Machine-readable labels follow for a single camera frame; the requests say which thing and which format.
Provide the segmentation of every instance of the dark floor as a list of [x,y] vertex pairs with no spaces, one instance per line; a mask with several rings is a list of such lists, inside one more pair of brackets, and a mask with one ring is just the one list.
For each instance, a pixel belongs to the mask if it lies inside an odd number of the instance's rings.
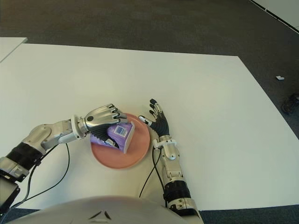
[[[0,5],[0,36],[24,36],[29,43],[234,55],[279,111],[284,99],[299,92],[299,35],[249,0],[0,0]],[[283,117],[299,137],[299,110]],[[298,209],[202,214],[206,223],[299,223]]]

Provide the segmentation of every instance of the wire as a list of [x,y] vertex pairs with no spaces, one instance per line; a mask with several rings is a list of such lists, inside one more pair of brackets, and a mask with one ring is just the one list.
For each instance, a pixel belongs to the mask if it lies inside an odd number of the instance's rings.
[[152,150],[151,157],[152,157],[152,160],[153,160],[154,168],[155,168],[156,173],[157,173],[157,175],[158,175],[158,177],[159,177],[159,181],[160,181],[160,183],[161,183],[161,186],[162,186],[162,189],[163,189],[163,193],[165,193],[165,188],[164,188],[162,179],[161,179],[161,177],[160,177],[160,174],[159,174],[159,172],[158,172],[158,170],[157,170],[157,166],[156,166],[156,164],[155,164],[154,147],[153,147],[153,150]]
[[[47,152],[47,153],[40,159],[40,161],[42,161],[42,160],[43,160],[43,159],[44,159],[50,152],[52,152],[53,149],[56,148],[56,147],[57,147],[57,145],[55,145],[53,148],[51,148],[51,149],[50,149],[50,150],[49,150],[49,151],[48,151],[48,152]],[[68,172],[69,167],[70,167],[70,151],[69,151],[69,146],[67,145],[67,143],[66,143],[66,148],[67,148],[67,153],[68,153],[68,164],[67,164],[66,171],[65,171],[63,177],[60,179],[60,181],[58,181],[58,182],[57,182],[55,185],[53,185],[52,187],[50,187],[50,188],[48,188],[48,189],[42,191],[41,193],[38,193],[38,194],[36,194],[36,195],[34,195],[34,196],[28,198],[29,193],[30,193],[30,185],[31,185],[32,175],[33,175],[33,173],[34,173],[34,171],[35,171],[35,169],[36,169],[36,167],[37,167],[37,165],[35,165],[35,166],[33,167],[32,171],[31,171],[30,176],[29,176],[29,179],[28,179],[27,192],[26,192],[26,195],[25,195],[24,199],[23,199],[22,201],[16,203],[16,204],[14,204],[13,206],[11,206],[11,207],[8,209],[8,211],[2,215],[0,224],[3,224],[3,223],[4,223],[4,220],[6,219],[8,213],[9,213],[12,209],[14,209],[14,208],[20,206],[20,205],[23,204],[25,201],[28,201],[28,200],[30,200],[30,199],[32,199],[32,198],[34,198],[34,197],[36,197],[36,196],[38,196],[38,195],[40,195],[40,194],[42,194],[42,193],[45,193],[45,192],[48,191],[48,190],[51,190],[52,188],[56,187],[56,186],[57,186],[57,185],[64,179],[64,177],[65,177],[65,175],[66,175],[66,173]]]
[[41,194],[47,192],[48,190],[51,190],[52,188],[56,187],[56,186],[57,186],[57,185],[64,179],[64,177],[66,176],[67,172],[69,171],[69,167],[70,167],[70,150],[69,150],[69,146],[67,145],[67,143],[66,143],[66,148],[67,148],[67,154],[68,154],[68,158],[69,158],[69,159],[68,159],[67,168],[66,168],[66,170],[65,170],[65,173],[64,173],[64,175],[61,177],[60,181],[58,181],[58,182],[57,182],[55,185],[53,185],[52,187],[50,187],[50,188],[48,188],[48,189],[42,191],[41,193],[38,193],[38,194],[36,194],[36,195],[34,195],[34,196],[32,196],[32,197],[26,199],[24,202],[26,202],[26,201],[28,201],[28,200],[30,200],[30,199],[36,197],[36,196],[39,196],[39,195],[41,195]]
[[[159,154],[158,160],[156,161],[155,165],[157,165],[158,162],[159,162],[159,160],[160,160],[161,152],[162,152],[162,151],[160,150],[160,154]],[[144,187],[145,187],[147,181],[149,180],[151,174],[153,173],[154,169],[155,169],[155,167],[153,167],[153,169],[151,169],[151,172],[149,173],[148,178],[146,179],[146,181],[145,181],[145,183],[144,183],[144,185],[143,185],[143,187],[142,187],[142,189],[141,189],[141,191],[140,191],[139,197],[141,197],[141,194],[142,194],[142,192],[143,192],[143,189],[144,189]]]
[[151,156],[152,156],[152,160],[153,160],[153,163],[154,163],[154,168],[155,168],[155,170],[156,170],[156,173],[157,173],[157,175],[158,175],[158,177],[159,177],[159,181],[160,181],[160,183],[161,183],[161,186],[162,186],[162,188],[163,188],[163,192],[165,192],[165,188],[164,188],[164,185],[163,185],[162,179],[161,179],[161,177],[160,177],[160,174],[159,174],[159,172],[158,172],[158,170],[157,170],[157,167],[156,167],[156,164],[155,164],[155,158],[154,158],[154,147],[153,147],[153,151],[152,151],[152,154],[151,154]]

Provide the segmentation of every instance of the pink plate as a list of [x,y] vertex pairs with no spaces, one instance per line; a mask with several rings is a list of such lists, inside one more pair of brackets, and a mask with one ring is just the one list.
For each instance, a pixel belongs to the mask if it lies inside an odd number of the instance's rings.
[[150,146],[150,133],[147,126],[138,117],[127,113],[129,122],[135,124],[135,132],[127,153],[118,149],[91,143],[92,152],[97,161],[106,167],[114,169],[128,168],[143,159]]

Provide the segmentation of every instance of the silver metal arm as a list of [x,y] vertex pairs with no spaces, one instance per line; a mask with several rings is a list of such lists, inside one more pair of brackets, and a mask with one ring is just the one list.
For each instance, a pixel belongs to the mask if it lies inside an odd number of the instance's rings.
[[191,198],[187,187],[181,166],[179,164],[179,151],[176,147],[176,141],[171,139],[167,119],[161,106],[156,100],[151,99],[152,110],[149,112],[156,121],[152,121],[144,116],[139,119],[152,128],[159,136],[153,140],[155,149],[161,150],[162,159],[162,178],[164,185],[164,199],[168,203],[168,208],[180,216],[196,217],[196,223],[203,223],[195,201]]
[[179,164],[180,154],[176,144],[176,141],[171,139],[170,135],[153,140],[154,148],[161,149],[162,178],[165,187],[164,198],[168,202],[168,208],[177,214],[191,215],[193,213],[201,220]]
[[40,164],[48,149],[82,139],[88,133],[115,145],[107,135],[107,128],[127,123],[126,118],[113,104],[108,104],[89,112],[84,118],[74,115],[69,120],[35,127],[6,157],[0,158],[0,213],[7,210],[20,191],[15,181],[22,182],[30,169]]

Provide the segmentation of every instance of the white table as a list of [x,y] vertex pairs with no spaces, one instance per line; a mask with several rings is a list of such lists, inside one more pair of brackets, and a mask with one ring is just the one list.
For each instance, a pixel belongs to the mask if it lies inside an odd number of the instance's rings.
[[[22,44],[0,69],[1,155],[36,125],[85,116],[110,102],[150,116],[155,98],[200,210],[299,203],[299,141],[236,56]],[[130,169],[106,168],[93,158],[89,139],[71,143],[70,150],[65,180],[23,208],[94,195],[138,196],[152,168],[150,153]],[[36,170],[32,194],[58,181],[66,163],[61,145]],[[163,204],[156,175],[143,196]]]
[[0,37],[0,63],[26,41],[26,37]]

